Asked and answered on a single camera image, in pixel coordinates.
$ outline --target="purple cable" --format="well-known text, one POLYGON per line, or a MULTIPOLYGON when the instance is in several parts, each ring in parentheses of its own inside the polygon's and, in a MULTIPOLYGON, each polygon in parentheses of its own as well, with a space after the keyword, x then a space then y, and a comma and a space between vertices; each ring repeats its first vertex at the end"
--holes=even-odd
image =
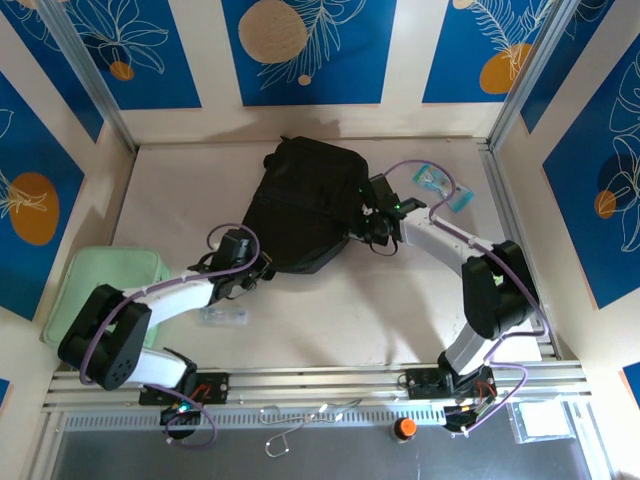
MULTIPOLYGON (((248 268, 251 267, 251 265, 253 265, 256 260, 258 260, 258 257, 260 256, 260 240, 258 240, 258 236, 253 232, 253 230, 251 230, 250 228, 244 226, 244 225, 240 225, 237 223, 224 223, 222 225, 218 225, 216 228, 214 228, 213 230, 211 230, 209 232, 209 234, 207 235, 207 245, 209 246, 209 248, 211 248, 211 236, 217 232, 218 230, 222 229, 222 228, 229 228, 229 227, 234 227, 234 228, 240 228, 246 232, 248 232, 249 234, 251 234, 251 236, 253 237, 253 240, 256 242, 256 251, 253 255, 253 257, 251 257, 251 260, 249 260, 246 264, 240 266, 240 267, 236 267, 236 268, 231 268, 229 270, 222 270, 219 272, 211 272, 211 273, 202 273, 202 274, 196 274, 196 275, 190 275, 188 277, 184 277, 184 278, 174 278, 172 280, 167 280, 165 282, 161 282, 161 283, 157 283, 155 285, 152 285, 150 287, 148 287, 147 289, 143 289, 140 290, 136 293, 134 293, 133 295, 125 298, 122 302, 120 302, 110 313, 109 315, 107 315, 107 317, 104 319, 104 321, 102 322, 102 324, 100 325, 100 327, 98 328, 95 336, 93 337, 93 339, 91 340, 91 343, 89 343, 89 347, 87 348, 87 352, 84 355, 84 358, 82 359, 82 363, 80 365, 80 382, 83 385, 93 385, 95 382, 89 380, 87 378, 87 367, 89 366, 89 362, 91 361, 91 357, 93 356, 96 347, 98 346, 98 343, 100 342, 100 339, 102 338, 102 335, 104 335, 104 332, 107 330, 107 328, 109 327, 109 325, 111 324, 111 322, 113 321, 113 319, 116 317, 116 315, 118 315, 118 313, 120 313, 120 311, 129 303, 138 300, 139 298, 142 298, 144 296, 146 296, 149 293, 155 293, 158 292, 160 290, 163 290, 165 288, 169 288, 169 287, 174 287, 176 285, 180 285, 182 283, 187 283, 187 282, 193 282, 196 280, 204 280, 204 279, 209 279, 209 278, 214 278, 214 277, 220 277, 220 276, 224 276, 224 275, 231 275, 233 273, 239 273, 242 272, 243 270, 246 270, 248 268)), ((180 392, 177 392, 175 390, 172 390, 170 388, 165 388, 165 387, 161 387, 159 385, 149 385, 151 388, 156 388, 158 390, 162 390, 165 393, 168 393, 170 395, 173 395, 174 397, 180 398, 181 400, 184 400, 188 403, 190 403, 193 407, 197 408, 198 410, 200 410, 205 417, 207 417, 207 419, 211 422, 211 426, 214 429, 214 435, 212 436, 212 440, 209 440, 209 442, 202 444, 202 445, 180 445, 183 448, 207 448, 209 446, 211 446, 213 444, 213 442, 215 441, 216 438, 216 427, 213 421, 213 417, 206 411, 206 409, 202 406, 200 406, 198 403, 192 401, 190 398, 185 397, 184 395, 182 395, 180 392)))
POLYGON ((482 425, 485 421, 487 421, 489 418, 491 418, 493 415, 495 415, 495 413, 499 411, 504 405, 506 405, 508 400, 511 399, 516 393, 518 393, 518 391, 524 386, 524 384, 529 379, 529 370, 527 370, 527 368, 524 367, 523 365, 518 365, 515 363, 495 363, 491 361, 491 359, 495 355, 498 348, 500 348, 500 345, 502 345, 506 340, 510 338, 542 337, 544 335, 547 335, 550 330, 549 320, 547 319, 547 316, 544 314, 544 312, 540 308, 540 305, 538 304, 536 299, 533 297, 531 292, 529 292, 529 289, 526 287, 526 285, 522 282, 522 280, 520 280, 520 278, 516 275, 516 273, 505 262, 502 261, 500 257, 498 257, 491 250, 483 247, 478 243, 475 243, 472 238, 440 222, 440 220, 437 217, 434 218, 436 210, 440 208, 442 205, 444 205, 445 203, 447 203, 451 199, 451 197, 453 197, 453 194, 456 191, 456 181, 453 178, 453 175, 451 175, 445 168, 441 167, 437 163, 429 162, 427 160, 404 160, 402 162, 399 162, 393 165, 389 170, 384 172, 384 175, 387 176, 389 173, 393 172, 396 168, 402 165, 407 165, 412 163, 418 163, 421 165, 431 165, 435 168, 440 169, 442 173, 445 174, 449 182, 451 183, 451 191, 449 192, 449 194, 447 194, 441 201, 436 203, 429 210, 429 220, 433 222, 433 224, 439 229, 469 244, 472 248, 475 248, 476 250, 482 252, 483 254, 487 255, 487 257, 489 257, 491 260, 493 260, 502 269, 502 271, 504 271, 507 274, 507 276, 511 279, 511 281, 513 281, 516 287, 518 287, 518 290, 520 290, 520 292, 524 295, 527 301, 531 304, 531 306, 533 307, 533 310, 536 312, 536 315, 538 315, 538 318, 542 323, 542 330, 539 330, 537 332, 514 332, 514 333, 505 333, 501 335, 500 338, 498 338, 498 341, 491 347, 491 349, 484 356, 484 359, 483 359, 484 362, 486 364, 489 364, 492 368, 506 368, 511 370, 520 370, 522 372, 522 380, 520 380, 518 385, 516 385, 515 388, 511 390, 509 394, 507 394, 507 396, 498 404, 498 406, 496 406, 493 410, 487 413, 484 417, 482 417, 477 423, 472 425, 464 433, 456 434, 456 435, 468 435, 473 430, 475 430, 480 425, 482 425))

